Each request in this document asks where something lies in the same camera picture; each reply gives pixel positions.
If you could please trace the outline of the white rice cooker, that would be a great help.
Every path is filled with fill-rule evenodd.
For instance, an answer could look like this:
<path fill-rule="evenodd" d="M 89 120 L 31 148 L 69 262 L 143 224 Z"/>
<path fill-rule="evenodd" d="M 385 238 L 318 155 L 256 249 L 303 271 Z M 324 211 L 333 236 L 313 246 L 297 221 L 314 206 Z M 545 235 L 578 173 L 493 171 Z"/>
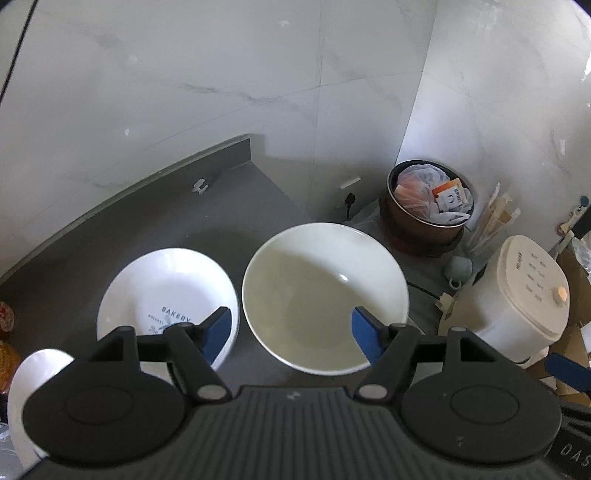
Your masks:
<path fill-rule="evenodd" d="M 514 235 L 459 290 L 438 333 L 465 327 L 517 364 L 562 336 L 570 291 L 558 263 L 534 240 Z"/>

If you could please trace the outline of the black wall plug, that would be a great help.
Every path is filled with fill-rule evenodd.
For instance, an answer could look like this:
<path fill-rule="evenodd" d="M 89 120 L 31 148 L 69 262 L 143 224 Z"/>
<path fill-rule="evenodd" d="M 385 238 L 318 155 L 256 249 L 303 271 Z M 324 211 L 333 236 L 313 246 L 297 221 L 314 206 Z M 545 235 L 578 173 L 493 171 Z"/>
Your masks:
<path fill-rule="evenodd" d="M 354 193 L 349 193 L 346 195 L 345 205 L 346 205 L 346 221 L 351 219 L 351 212 L 353 204 L 356 203 L 356 195 Z"/>

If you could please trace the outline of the white bakery print plate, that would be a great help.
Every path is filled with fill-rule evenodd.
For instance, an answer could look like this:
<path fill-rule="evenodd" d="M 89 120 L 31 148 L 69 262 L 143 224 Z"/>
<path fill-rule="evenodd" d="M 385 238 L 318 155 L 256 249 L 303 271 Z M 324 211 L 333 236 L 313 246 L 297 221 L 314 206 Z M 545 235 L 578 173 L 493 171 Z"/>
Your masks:
<path fill-rule="evenodd" d="M 96 336 L 102 339 L 119 326 L 131 326 L 138 335 L 160 334 L 175 323 L 199 324 L 219 307 L 231 312 L 231 328 L 211 363 L 215 370 L 238 337 L 235 287 L 206 255 L 183 248 L 161 249 L 134 260 L 110 283 L 99 306 Z"/>

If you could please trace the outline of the cardboard box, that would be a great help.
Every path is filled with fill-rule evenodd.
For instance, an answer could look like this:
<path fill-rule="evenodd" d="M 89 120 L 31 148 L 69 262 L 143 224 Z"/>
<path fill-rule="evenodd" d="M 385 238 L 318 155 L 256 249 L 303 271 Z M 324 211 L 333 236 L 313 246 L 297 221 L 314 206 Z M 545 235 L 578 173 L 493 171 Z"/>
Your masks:
<path fill-rule="evenodd" d="M 588 272 L 575 255 L 565 250 L 557 263 L 566 274 L 570 287 L 570 309 L 567 327 L 558 342 L 550 347 L 549 355 L 557 353 L 583 366 L 590 367 L 590 281 Z M 544 360 L 527 369 L 535 379 L 543 381 L 555 393 L 571 403 L 590 406 L 590 397 L 546 372 Z"/>

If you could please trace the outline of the white clip on counter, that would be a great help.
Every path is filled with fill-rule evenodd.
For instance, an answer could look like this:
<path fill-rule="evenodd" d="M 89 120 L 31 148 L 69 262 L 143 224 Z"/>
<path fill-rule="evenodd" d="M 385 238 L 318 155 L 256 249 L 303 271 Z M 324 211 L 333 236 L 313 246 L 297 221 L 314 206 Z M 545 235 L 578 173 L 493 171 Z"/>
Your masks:
<path fill-rule="evenodd" d="M 205 191 L 207 191 L 208 183 L 207 180 L 204 178 L 200 178 L 195 182 L 192 186 L 192 192 L 197 193 L 198 195 L 202 195 Z"/>

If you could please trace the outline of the large white ceramic bowl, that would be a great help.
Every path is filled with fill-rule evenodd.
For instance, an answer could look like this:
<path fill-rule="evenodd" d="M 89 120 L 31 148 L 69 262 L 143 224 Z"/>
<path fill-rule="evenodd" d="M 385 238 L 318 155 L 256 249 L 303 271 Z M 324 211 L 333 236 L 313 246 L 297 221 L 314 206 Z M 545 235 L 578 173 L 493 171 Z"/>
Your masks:
<path fill-rule="evenodd" d="M 284 230 L 252 256 L 242 306 L 257 341 L 298 371 L 342 376 L 368 368 L 352 333 L 366 308 L 383 324 L 405 323 L 407 281 L 394 256 L 372 236 L 335 223 Z"/>

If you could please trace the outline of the brown pot with packets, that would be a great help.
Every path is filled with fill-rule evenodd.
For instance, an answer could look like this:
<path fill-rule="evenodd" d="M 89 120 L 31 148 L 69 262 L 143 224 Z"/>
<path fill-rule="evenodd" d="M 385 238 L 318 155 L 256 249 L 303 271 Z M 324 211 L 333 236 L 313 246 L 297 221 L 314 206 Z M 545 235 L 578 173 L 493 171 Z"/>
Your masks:
<path fill-rule="evenodd" d="M 415 241 L 445 245 L 463 235 L 475 200 L 466 180 L 431 160 L 401 162 L 387 180 L 386 212 Z"/>

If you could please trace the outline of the small grey-green cup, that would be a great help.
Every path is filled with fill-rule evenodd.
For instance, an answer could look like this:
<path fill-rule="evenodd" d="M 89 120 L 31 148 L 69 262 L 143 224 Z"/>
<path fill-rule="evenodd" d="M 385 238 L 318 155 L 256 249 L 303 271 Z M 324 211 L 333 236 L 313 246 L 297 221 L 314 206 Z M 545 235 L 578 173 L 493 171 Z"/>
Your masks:
<path fill-rule="evenodd" d="M 466 284 L 473 273 L 473 262 L 470 258 L 455 255 L 450 258 L 443 270 L 443 275 L 448 281 L 449 286 L 454 290 L 459 290 Z"/>

